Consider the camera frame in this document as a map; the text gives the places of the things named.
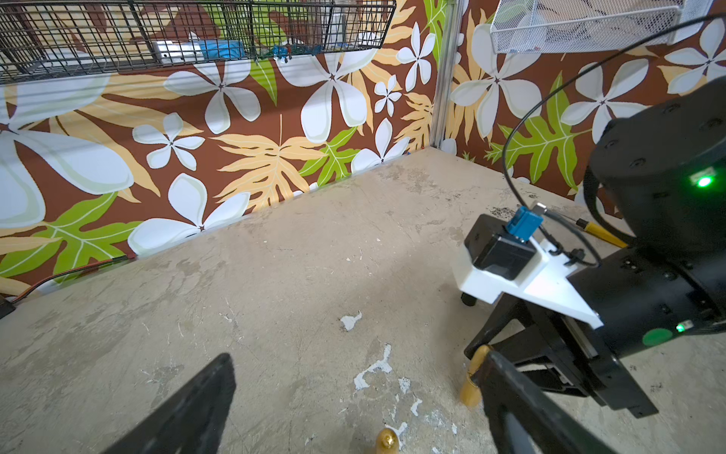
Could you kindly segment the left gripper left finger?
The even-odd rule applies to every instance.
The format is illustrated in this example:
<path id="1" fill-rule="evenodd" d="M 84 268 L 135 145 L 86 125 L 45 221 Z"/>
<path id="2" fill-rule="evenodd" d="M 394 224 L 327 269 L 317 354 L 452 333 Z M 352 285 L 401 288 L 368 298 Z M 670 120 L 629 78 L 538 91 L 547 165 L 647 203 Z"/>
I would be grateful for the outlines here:
<path id="1" fill-rule="evenodd" d="M 107 453 L 216 453 L 236 391 L 227 353 L 210 361 Z"/>

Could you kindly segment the black lipstick tube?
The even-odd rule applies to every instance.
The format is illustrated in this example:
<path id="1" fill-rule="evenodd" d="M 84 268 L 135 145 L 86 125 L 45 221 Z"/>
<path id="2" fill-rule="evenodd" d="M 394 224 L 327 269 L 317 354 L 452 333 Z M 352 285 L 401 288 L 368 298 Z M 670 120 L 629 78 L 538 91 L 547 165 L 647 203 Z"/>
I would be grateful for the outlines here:
<path id="1" fill-rule="evenodd" d="M 465 306 L 475 306 L 476 302 L 478 302 L 478 299 L 476 299 L 476 297 L 472 295 L 463 292 L 461 293 L 461 302 L 463 302 Z"/>

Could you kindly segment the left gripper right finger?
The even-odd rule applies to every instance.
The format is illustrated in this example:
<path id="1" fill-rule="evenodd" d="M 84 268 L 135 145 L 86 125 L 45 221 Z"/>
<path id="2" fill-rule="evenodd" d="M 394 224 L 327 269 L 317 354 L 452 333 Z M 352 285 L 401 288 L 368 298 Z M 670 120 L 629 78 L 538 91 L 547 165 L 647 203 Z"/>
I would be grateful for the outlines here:
<path id="1" fill-rule="evenodd" d="M 474 382 L 480 389 L 480 404 L 499 453 L 614 451 L 493 349 L 476 372 Z"/>

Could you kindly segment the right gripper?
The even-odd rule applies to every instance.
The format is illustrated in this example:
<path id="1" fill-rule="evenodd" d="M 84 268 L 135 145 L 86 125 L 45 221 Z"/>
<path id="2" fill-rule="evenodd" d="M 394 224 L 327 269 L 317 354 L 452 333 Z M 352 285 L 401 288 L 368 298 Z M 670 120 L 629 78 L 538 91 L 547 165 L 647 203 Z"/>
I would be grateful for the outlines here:
<path id="1" fill-rule="evenodd" d="M 487 345 L 545 392 L 590 397 L 600 406 L 627 410 L 635 418 L 658 414 L 646 392 L 593 329 L 550 311 L 548 321 L 554 334 L 548 336 L 547 345 L 531 307 L 531 303 L 505 294 L 465 347 L 465 357 L 474 359 L 476 351 Z M 493 339 L 513 321 L 524 329 L 493 344 Z"/>

